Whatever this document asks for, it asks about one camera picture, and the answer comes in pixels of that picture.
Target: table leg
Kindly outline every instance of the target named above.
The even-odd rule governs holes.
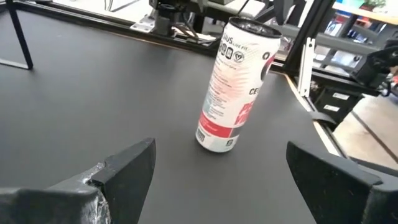
[[[5,2],[0,2],[0,13],[6,11],[6,3]]]
[[[193,30],[199,34],[203,31],[203,25],[205,23],[205,17],[195,14],[193,18]]]
[[[21,23],[19,22],[17,10],[16,10],[15,5],[12,0],[6,0],[6,6],[7,6],[8,12],[11,17],[12,25],[14,25],[14,29],[17,34],[19,45],[21,46],[22,53],[24,54],[26,65],[21,65],[19,63],[10,62],[7,60],[0,60],[0,63],[5,64],[5,65],[10,65],[13,67],[19,67],[19,68],[25,68],[25,69],[31,70],[33,68],[33,62],[32,62],[32,58],[30,56],[29,49],[27,47],[24,32],[22,31]]]
[[[330,9],[328,15],[325,17],[325,20],[322,22],[322,25],[319,28],[320,32],[325,32],[328,28],[330,21],[334,20],[336,15],[336,10]]]
[[[357,15],[351,15],[348,20],[341,26],[339,32],[337,33],[337,37],[340,38],[346,38],[348,32],[353,28],[355,25],[356,20],[358,19],[359,16]],[[327,53],[324,61],[330,62],[335,54],[337,53],[337,50],[335,49],[330,49],[329,52]],[[326,68],[328,66],[327,64],[321,65],[321,68]]]

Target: energy drink can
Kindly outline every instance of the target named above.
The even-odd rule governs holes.
[[[232,17],[224,28],[196,139],[213,152],[231,150],[246,122],[282,34],[264,24]]]

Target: can top rim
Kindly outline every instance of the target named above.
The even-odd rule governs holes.
[[[279,30],[274,29],[270,26],[262,24],[258,21],[253,21],[250,19],[244,19],[240,17],[230,17],[229,23],[238,29],[246,32],[250,32],[261,37],[275,38],[279,39],[282,37],[282,33]]]

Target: celsius can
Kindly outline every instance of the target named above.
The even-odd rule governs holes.
[[[231,150],[280,46],[282,34],[232,17],[224,28],[196,138],[213,152]]]

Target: gray table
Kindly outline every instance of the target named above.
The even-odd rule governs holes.
[[[285,148],[326,148],[285,77],[266,77],[236,147],[213,154],[194,137],[213,58],[19,14],[35,69],[0,67],[0,187],[48,187],[152,136],[141,224],[315,223]],[[22,59],[8,17],[0,30],[2,57]]]

